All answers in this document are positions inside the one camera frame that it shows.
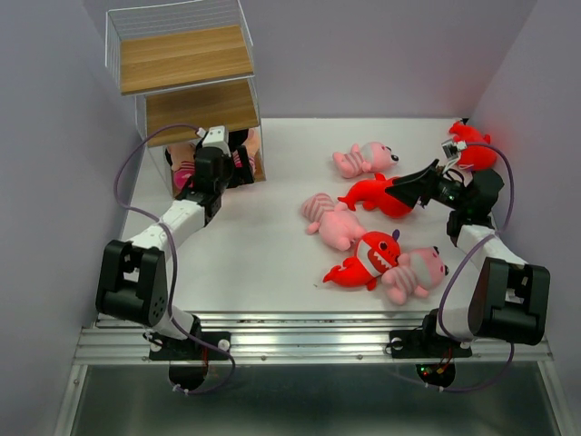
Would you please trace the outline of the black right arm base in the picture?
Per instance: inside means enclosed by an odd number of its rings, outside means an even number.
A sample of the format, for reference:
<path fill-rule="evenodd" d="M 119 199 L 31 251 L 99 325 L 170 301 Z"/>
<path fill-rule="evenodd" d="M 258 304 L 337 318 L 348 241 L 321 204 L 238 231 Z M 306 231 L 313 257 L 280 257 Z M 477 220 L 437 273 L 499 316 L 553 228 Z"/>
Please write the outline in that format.
<path fill-rule="evenodd" d="M 470 347 L 463 348 L 459 342 L 437 335 L 438 309 L 423 318 L 419 327 L 411 330 L 394 330 L 389 333 L 385 353 L 394 359 L 420 359 L 416 372 L 428 386 L 448 388 L 456 377 L 456 358 L 473 355 Z"/>

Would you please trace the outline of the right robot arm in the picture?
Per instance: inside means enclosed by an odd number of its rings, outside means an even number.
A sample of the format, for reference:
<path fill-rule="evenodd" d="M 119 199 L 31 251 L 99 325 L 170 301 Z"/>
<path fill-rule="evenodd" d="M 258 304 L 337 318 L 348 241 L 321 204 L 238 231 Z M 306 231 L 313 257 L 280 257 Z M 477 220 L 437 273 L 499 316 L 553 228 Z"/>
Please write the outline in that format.
<path fill-rule="evenodd" d="M 473 289 L 466 290 L 458 307 L 448 304 L 453 283 L 449 282 L 436 309 L 436 323 L 418 332 L 423 352 L 438 354 L 450 340 L 472 342 L 478 338 L 514 344 L 536 345 L 545 335 L 550 272 L 512 253 L 492 223 L 491 210 L 504 187 L 494 170 L 475 172 L 469 183 L 449 180 L 437 162 L 396 179 L 387 196 L 409 207 L 430 201 L 446 205 L 446 232 L 465 254 L 461 267 L 478 270 Z"/>

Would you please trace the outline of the boy doll magenta striped shirt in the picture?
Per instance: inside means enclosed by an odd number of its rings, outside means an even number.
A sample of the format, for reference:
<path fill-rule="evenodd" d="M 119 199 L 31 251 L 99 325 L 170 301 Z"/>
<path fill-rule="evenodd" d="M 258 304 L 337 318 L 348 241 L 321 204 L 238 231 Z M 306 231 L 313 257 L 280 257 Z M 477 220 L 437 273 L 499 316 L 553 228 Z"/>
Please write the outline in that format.
<path fill-rule="evenodd" d="M 255 174 L 256 172 L 255 157 L 257 152 L 259 152 L 259 150 L 261 149 L 261 138 L 258 132 L 258 128 L 254 127 L 251 129 L 245 129 L 230 133 L 229 145 L 232 145 L 234 147 L 234 151 L 231 154 L 234 163 L 237 167 L 242 167 L 242 161 L 237 152 L 237 148 L 241 145 L 245 147 L 251 172 L 252 174 Z"/>

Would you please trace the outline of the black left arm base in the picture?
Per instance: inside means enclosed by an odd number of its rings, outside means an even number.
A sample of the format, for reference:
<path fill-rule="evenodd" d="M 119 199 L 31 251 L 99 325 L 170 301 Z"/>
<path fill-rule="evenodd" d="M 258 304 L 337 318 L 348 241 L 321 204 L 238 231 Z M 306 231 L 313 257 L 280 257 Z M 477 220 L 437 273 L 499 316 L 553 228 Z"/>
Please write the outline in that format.
<path fill-rule="evenodd" d="M 185 396 L 217 391 L 230 380 L 236 367 L 231 356 L 231 333 L 205 332 L 195 315 L 183 339 L 152 330 L 144 332 L 143 338 L 150 345 L 149 359 L 170 363 L 168 381 L 172 390 Z M 229 362 L 230 371 L 224 377 L 211 375 L 211 362 Z"/>

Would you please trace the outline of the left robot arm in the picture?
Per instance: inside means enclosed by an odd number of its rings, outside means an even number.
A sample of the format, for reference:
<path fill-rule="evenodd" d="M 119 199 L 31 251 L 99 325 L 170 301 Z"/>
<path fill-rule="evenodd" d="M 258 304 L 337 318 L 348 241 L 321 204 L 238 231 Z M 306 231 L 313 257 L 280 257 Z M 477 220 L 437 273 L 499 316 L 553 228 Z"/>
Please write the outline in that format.
<path fill-rule="evenodd" d="M 171 339 L 181 357 L 195 356 L 203 343 L 200 320 L 173 304 L 177 249 L 211 222 L 227 188 L 253 182 L 253 163 L 245 146 L 232 152 L 202 146 L 194 155 L 194 174 L 162 216 L 123 203 L 124 209 L 152 224 L 129 240 L 112 240 L 104 247 L 96 310 L 149 327 Z"/>

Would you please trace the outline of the red whale plush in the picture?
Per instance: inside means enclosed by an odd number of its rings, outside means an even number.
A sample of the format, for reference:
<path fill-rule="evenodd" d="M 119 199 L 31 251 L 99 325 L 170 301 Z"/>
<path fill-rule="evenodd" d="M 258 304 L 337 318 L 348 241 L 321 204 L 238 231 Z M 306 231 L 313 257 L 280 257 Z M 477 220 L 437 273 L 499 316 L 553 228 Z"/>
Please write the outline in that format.
<path fill-rule="evenodd" d="M 382 173 L 375 173 L 373 178 L 355 182 L 337 200 L 353 212 L 356 211 L 356 204 L 362 203 L 366 211 L 379 209 L 389 218 L 402 218 L 412 212 L 412 207 L 386 193 L 386 189 L 393 186 L 398 179 L 399 176 L 387 178 Z"/>

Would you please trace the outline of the boy doll magenta pants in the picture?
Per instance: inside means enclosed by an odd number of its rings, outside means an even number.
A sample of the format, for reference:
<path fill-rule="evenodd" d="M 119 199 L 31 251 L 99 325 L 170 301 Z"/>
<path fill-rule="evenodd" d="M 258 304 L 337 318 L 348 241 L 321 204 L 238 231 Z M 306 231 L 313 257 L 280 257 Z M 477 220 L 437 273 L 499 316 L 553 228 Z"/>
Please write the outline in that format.
<path fill-rule="evenodd" d="M 172 171 L 173 185 L 181 190 L 195 173 L 195 147 L 190 142 L 166 147 L 165 157 Z"/>

